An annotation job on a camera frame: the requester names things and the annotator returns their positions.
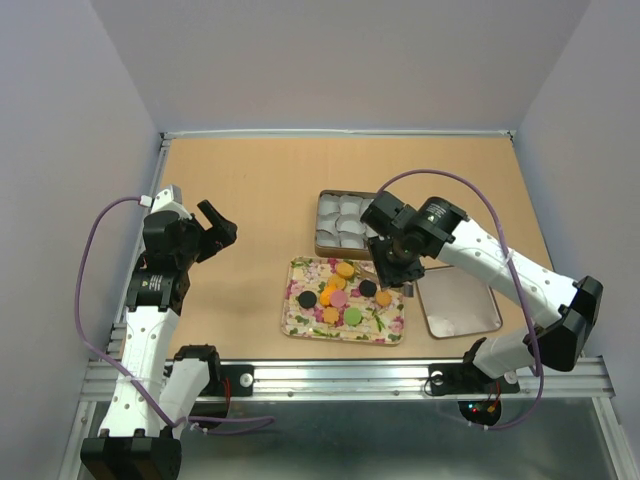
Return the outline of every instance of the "white wall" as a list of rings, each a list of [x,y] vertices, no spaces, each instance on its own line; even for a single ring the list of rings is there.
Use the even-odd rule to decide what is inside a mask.
[[[87,353],[73,290],[91,222],[146,192],[157,130],[88,1],[4,2],[0,14],[0,465],[2,478],[57,478]],[[139,207],[99,230],[83,291],[105,343]]]
[[[589,0],[92,0],[162,131],[515,128]]]
[[[594,0],[516,135],[555,267],[603,282],[588,344],[640,460],[640,2]]]

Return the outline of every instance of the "black bracket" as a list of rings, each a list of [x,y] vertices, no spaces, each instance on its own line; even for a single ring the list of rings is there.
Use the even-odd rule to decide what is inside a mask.
[[[251,375],[254,378],[255,367],[249,364],[243,365],[223,365],[222,366],[222,382],[212,392],[207,391],[206,395],[224,397],[224,385],[222,384],[225,379],[229,379],[231,386],[231,395],[234,397],[251,397],[253,396],[253,382],[248,386],[243,386],[240,382],[240,378],[245,375]]]
[[[496,382],[500,384],[501,393],[518,393],[520,384],[511,384],[504,377],[487,383],[475,381],[468,374],[468,365],[464,363],[433,363],[429,365],[429,385],[431,395],[489,395]]]

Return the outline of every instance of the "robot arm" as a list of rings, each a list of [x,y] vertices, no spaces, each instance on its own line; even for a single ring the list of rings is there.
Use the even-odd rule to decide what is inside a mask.
[[[164,364],[182,302],[189,269],[236,240],[237,227],[204,200],[198,208],[211,223],[205,230],[182,205],[180,190],[169,186],[153,201],[144,219],[145,250],[129,282],[127,337],[122,366],[98,438],[84,440],[81,459],[96,479],[177,478],[180,434],[198,395],[220,381],[220,358],[213,346],[185,346],[174,357],[166,385]],[[133,382],[148,393],[144,397]],[[161,418],[158,404],[167,419]]]
[[[381,235],[368,241],[381,286],[399,287],[421,278],[425,269],[420,257],[429,256],[465,270],[519,304],[508,258],[498,240],[446,200],[432,197],[416,211],[383,192],[364,212],[362,221]],[[515,251],[509,255],[531,307],[542,363],[556,370],[572,370],[596,322],[602,285],[591,277],[575,282]],[[473,389],[531,365],[527,329],[483,338],[465,354],[449,387],[459,391],[466,384]],[[442,394],[450,391],[442,389]]]

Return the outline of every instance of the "brown box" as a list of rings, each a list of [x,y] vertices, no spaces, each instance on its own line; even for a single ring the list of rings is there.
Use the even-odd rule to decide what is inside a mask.
[[[364,199],[375,198],[376,194],[373,192],[354,192],[350,190],[322,190],[318,195],[318,207],[320,206],[320,197],[322,195],[353,195],[355,197],[361,197]],[[316,209],[316,220],[319,216],[318,209]],[[319,257],[335,257],[335,258],[350,258],[354,260],[371,260],[371,255],[369,254],[369,250],[366,248],[366,237],[365,237],[365,248],[343,248],[343,247],[326,247],[318,245],[317,241],[317,230],[316,235],[314,235],[314,244],[315,244],[315,252]]]

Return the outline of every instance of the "rectangular tray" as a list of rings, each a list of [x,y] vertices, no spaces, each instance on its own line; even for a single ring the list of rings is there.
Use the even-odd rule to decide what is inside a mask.
[[[322,190],[320,192],[320,194],[318,195],[318,204],[320,202],[320,197],[322,197],[322,195],[325,194],[329,194],[329,195],[337,195],[337,196],[341,196],[341,195],[354,195],[356,197],[362,197],[362,198],[375,198],[376,194],[373,192],[354,192],[351,190]],[[356,260],[371,260],[371,255],[369,254],[369,249],[366,248],[366,244],[365,244],[365,248],[363,249],[359,249],[359,248],[342,248],[342,247],[323,247],[320,246],[316,243],[316,236],[314,235],[314,245],[315,245],[315,252],[316,255],[318,255],[319,257],[334,257],[334,258],[350,258],[350,259],[356,259]]]
[[[491,289],[457,267],[438,267],[416,282],[431,335],[451,338],[492,332],[502,317]]]
[[[318,302],[314,309],[303,309],[297,297],[305,290],[311,290],[318,297],[329,277],[335,273],[335,265],[346,261],[356,268],[356,275],[347,281],[345,292],[349,297],[347,305],[358,307],[362,322],[355,327],[345,325],[340,320],[329,325],[322,320],[324,307]],[[395,290],[387,290],[392,297],[391,305],[381,307],[373,298],[360,295],[358,285],[375,272],[373,262],[340,260],[336,258],[297,257],[291,261],[282,310],[282,331],[291,337],[337,340],[346,342],[371,343],[374,345],[397,345],[404,336],[404,296]]]

